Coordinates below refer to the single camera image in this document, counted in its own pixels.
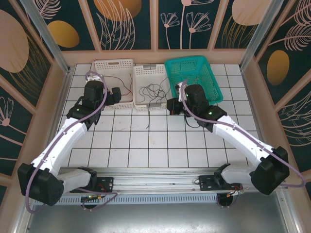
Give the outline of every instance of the metal bar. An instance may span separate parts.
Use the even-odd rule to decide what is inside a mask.
[[[245,54],[241,60],[241,72],[243,73],[244,70],[247,68],[249,62],[251,61],[252,57],[254,56],[254,53],[256,52],[256,49],[258,48],[259,44],[263,40],[265,34],[269,30],[270,25],[272,24],[276,13],[278,10],[280,10],[282,3],[284,0],[274,0],[271,1],[266,13],[262,17],[262,21],[256,28],[256,31],[251,38]]]
[[[38,9],[37,9],[36,5],[34,4],[34,2],[29,1],[29,0],[20,0],[20,2],[23,5],[23,7],[25,8],[25,11],[27,12],[27,14],[31,18],[31,20],[33,21],[33,23],[34,23],[35,27],[37,28],[37,30],[39,31],[40,35],[42,36],[42,38],[46,42],[46,44],[49,47],[54,58],[58,61],[61,69],[65,73],[68,73],[69,66],[67,65],[67,62],[66,62],[59,46],[55,42],[51,32],[49,31],[45,21],[43,20],[40,13],[38,12]]]

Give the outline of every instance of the cable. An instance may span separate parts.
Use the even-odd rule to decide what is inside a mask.
[[[193,126],[189,125],[189,124],[188,124],[188,121],[187,121],[186,115],[184,115],[184,117],[185,117],[185,122],[186,122],[186,124],[187,124],[190,128],[197,129],[197,128],[200,127],[200,126],[198,126],[198,127],[193,127]]]
[[[42,158],[41,162],[38,164],[38,166],[35,168],[34,172],[32,173],[29,181],[28,181],[28,184],[27,184],[27,188],[26,188],[26,194],[25,194],[25,203],[26,203],[26,209],[29,213],[31,214],[35,214],[37,212],[40,212],[43,207],[45,206],[45,204],[41,205],[39,207],[38,210],[32,210],[30,208],[30,205],[29,205],[29,192],[30,192],[30,187],[31,187],[31,184],[33,183],[33,180],[35,178],[35,175],[37,174],[37,172],[39,171],[40,167],[43,165],[44,161],[47,159],[47,157],[49,156],[50,152],[52,151],[52,149],[55,147],[55,145],[59,142],[59,140],[63,137],[63,135],[65,135],[69,129],[71,129],[73,126],[75,126],[76,124],[90,118],[91,116],[95,115],[98,111],[100,111],[102,109],[102,107],[104,106],[105,104],[105,101],[106,101],[106,98],[107,98],[107,85],[105,83],[105,80],[103,78],[102,75],[100,75],[99,73],[96,73],[96,72],[93,72],[93,71],[89,71],[85,74],[85,79],[87,80],[87,76],[90,74],[90,73],[93,73],[93,74],[96,74],[98,75],[98,77],[100,77],[100,79],[102,80],[103,84],[104,84],[104,99],[102,101],[102,103],[99,105],[99,107],[94,111],[92,112],[91,114],[85,116],[84,118],[81,118],[80,120],[72,123],[71,125],[69,125],[67,128],[64,129],[63,133],[61,133],[56,139],[55,141],[52,143],[52,145],[50,146],[50,148],[47,150],[46,154],[44,155],[44,157]]]
[[[114,194],[114,196],[112,198],[110,198],[108,201],[106,201],[104,204],[100,204],[100,205],[96,205],[94,208],[92,209],[87,209],[84,204],[88,201],[88,199],[84,200],[82,202],[82,207],[85,211],[95,211],[95,210],[98,210],[100,208],[103,208],[104,206],[106,206],[109,202],[111,202],[114,198],[117,197],[118,193],[102,193],[102,192],[94,192],[94,191],[89,191],[89,190],[86,190],[86,189],[83,189],[83,188],[76,188],[76,190],[79,190],[79,191],[84,191],[84,192],[88,192],[88,193],[94,193],[94,194],[98,194],[98,195],[110,195],[110,194]]]
[[[293,187],[293,188],[300,188],[300,187],[304,187],[306,185],[306,180],[303,177],[303,175],[293,166],[291,166],[289,163],[285,162],[284,160],[280,159],[279,157],[277,157],[275,154],[273,154],[271,151],[269,151],[268,149],[266,149],[265,146],[263,146],[262,144],[258,143],[255,139],[253,139],[252,137],[250,137],[247,133],[245,133],[243,130],[241,130],[240,128],[236,128],[234,125],[225,123],[225,122],[220,122],[220,121],[215,121],[215,120],[206,120],[203,118],[200,118],[198,116],[196,116],[195,114],[193,114],[189,107],[186,105],[186,101],[184,98],[184,87],[187,83],[187,80],[184,80],[181,84],[181,100],[183,102],[183,105],[185,107],[185,109],[187,110],[187,112],[194,117],[197,120],[203,121],[203,122],[207,122],[207,123],[212,123],[212,124],[222,124],[222,125],[226,125],[232,129],[235,129],[237,131],[239,131],[240,133],[242,133],[245,137],[247,137],[249,140],[251,140],[253,143],[256,144],[256,146],[258,146],[260,149],[262,149],[264,152],[267,152],[269,155],[271,155],[272,157],[274,157],[275,159],[277,159],[279,162],[281,162],[282,164],[284,164],[285,166],[287,166],[288,168],[292,169],[302,180],[301,184],[285,184],[285,183],[281,183],[280,186],[285,186],[285,187]]]

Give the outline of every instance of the white plastic basket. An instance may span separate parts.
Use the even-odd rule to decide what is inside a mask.
[[[151,101],[149,96],[144,97],[139,94],[139,90],[142,87],[146,87],[150,84],[161,84],[161,87],[165,93],[167,93],[166,98],[171,99],[172,93],[170,90],[169,78],[166,74],[166,69],[164,64],[153,64],[153,65],[140,65],[134,66],[133,68],[134,76],[134,106],[136,110],[139,111],[153,111],[166,109],[166,99],[164,98],[161,102],[157,98],[155,101]]]
[[[104,75],[107,88],[111,91],[113,87],[119,87],[122,95],[126,95],[128,90],[124,85],[132,90],[134,93],[133,84],[133,59],[115,59],[115,60],[96,60],[93,62],[91,71],[95,71],[99,74]],[[116,78],[106,77],[114,76],[120,78],[123,83]],[[134,108],[134,98],[133,94],[129,93],[127,96],[122,96],[120,103],[106,106],[106,110],[116,110],[116,109],[133,109]]]

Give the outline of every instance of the wall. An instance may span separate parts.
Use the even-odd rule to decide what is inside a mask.
[[[69,65],[205,55],[239,63],[271,0],[35,1]]]
[[[265,141],[284,147],[290,164],[307,181],[311,178],[310,15],[310,1],[284,1],[244,73]],[[291,172],[287,182],[301,180]],[[305,229],[310,229],[311,200],[306,189],[290,188],[290,192]]]
[[[17,2],[0,2],[0,225],[9,232],[23,197],[17,169],[46,145],[64,72]]]

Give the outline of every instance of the flower illustration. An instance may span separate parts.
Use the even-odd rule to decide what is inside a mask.
[[[191,5],[204,5],[214,2],[214,0],[181,0],[183,4],[183,11],[181,14],[181,26],[180,26],[180,49],[183,48],[183,22],[184,22],[184,13],[185,7]]]
[[[161,16],[162,23],[163,23],[163,25],[165,27],[167,45],[169,46],[169,49],[171,49],[170,43],[169,43],[169,37],[167,35],[167,29],[169,27],[178,26],[179,25],[179,20],[177,18],[176,13],[168,13],[167,15],[165,13],[162,13],[160,16]]]
[[[0,97],[0,125],[8,126],[10,125],[10,117],[12,115],[14,102],[8,98],[7,103],[5,103],[4,97]]]
[[[191,6],[191,5],[203,5],[203,4],[208,4],[212,3],[214,0],[181,0],[181,3],[184,6]]]
[[[5,99],[4,97],[0,97],[0,126],[9,126],[11,127],[12,129],[22,133],[22,134],[26,134],[25,132],[15,128],[14,126],[12,126],[10,124],[10,118],[11,118],[11,115],[12,115],[12,112],[13,112],[13,107],[14,107],[14,101],[11,100],[10,98],[8,98],[7,102],[5,102]],[[12,143],[15,143],[17,145],[23,145],[22,143],[20,142],[17,142],[11,138],[8,138],[4,135],[1,135],[0,134],[0,137],[9,141],[9,142],[12,142]]]
[[[190,32],[189,49],[191,49],[192,33],[204,32],[210,29],[208,13],[197,13],[193,18],[193,12],[186,15],[187,24]]]

